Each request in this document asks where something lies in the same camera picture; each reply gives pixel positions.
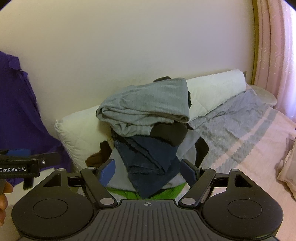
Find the person's left hand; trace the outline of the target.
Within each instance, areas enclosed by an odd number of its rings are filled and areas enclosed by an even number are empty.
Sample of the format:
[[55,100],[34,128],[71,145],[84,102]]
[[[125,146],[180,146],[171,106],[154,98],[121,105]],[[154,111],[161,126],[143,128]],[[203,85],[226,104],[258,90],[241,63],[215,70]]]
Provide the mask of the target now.
[[8,207],[8,199],[6,194],[10,194],[13,192],[13,186],[6,181],[6,185],[4,187],[4,192],[0,197],[0,224],[3,226],[4,220],[6,218],[6,208]]

